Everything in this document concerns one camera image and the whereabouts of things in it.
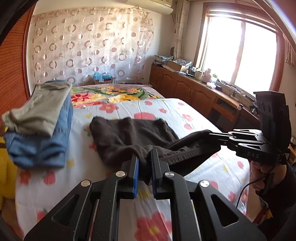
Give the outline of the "person's right hand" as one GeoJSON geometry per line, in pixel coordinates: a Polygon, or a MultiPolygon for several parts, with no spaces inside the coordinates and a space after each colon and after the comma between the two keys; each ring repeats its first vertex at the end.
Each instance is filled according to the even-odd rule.
{"type": "Polygon", "coordinates": [[[265,187],[264,178],[267,174],[273,173],[272,186],[280,184],[284,180],[287,173],[287,166],[277,164],[272,167],[269,165],[263,165],[255,161],[251,161],[250,166],[250,180],[253,182],[252,188],[255,191],[261,191],[265,187]]]}

